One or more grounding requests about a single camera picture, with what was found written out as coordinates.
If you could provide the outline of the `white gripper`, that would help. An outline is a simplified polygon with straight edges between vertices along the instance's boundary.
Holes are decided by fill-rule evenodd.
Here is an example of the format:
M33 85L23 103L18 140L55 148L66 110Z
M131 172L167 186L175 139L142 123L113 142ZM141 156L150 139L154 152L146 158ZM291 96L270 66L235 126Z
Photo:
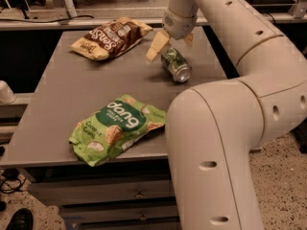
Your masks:
M156 33L153 42L146 54L146 59L154 61L162 50L169 44L170 38L179 40L184 38L188 47L193 46L193 33L197 16L182 17L166 9L162 17L162 28Z

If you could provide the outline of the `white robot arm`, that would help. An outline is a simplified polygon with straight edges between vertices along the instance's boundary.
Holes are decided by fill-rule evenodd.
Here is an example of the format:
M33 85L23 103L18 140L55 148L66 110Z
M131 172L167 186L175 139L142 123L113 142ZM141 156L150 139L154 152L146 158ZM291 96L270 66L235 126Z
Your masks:
M264 230L248 154L307 117L307 61L245 0L170 0L163 29L186 37L202 13L239 76L181 92L165 127L182 230Z

